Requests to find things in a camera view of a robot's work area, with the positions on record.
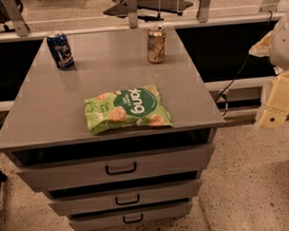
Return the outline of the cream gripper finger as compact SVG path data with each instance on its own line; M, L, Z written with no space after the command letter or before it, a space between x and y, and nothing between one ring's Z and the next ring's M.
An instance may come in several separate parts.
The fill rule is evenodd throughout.
M279 128L289 115L289 70L266 84L261 101L258 126L270 130Z

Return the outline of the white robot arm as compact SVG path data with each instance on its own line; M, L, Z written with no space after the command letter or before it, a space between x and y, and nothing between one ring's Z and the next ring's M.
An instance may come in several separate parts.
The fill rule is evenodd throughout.
M257 122L260 127L272 130L279 128L289 115L289 9L272 32L270 63L280 67L282 73L272 82Z

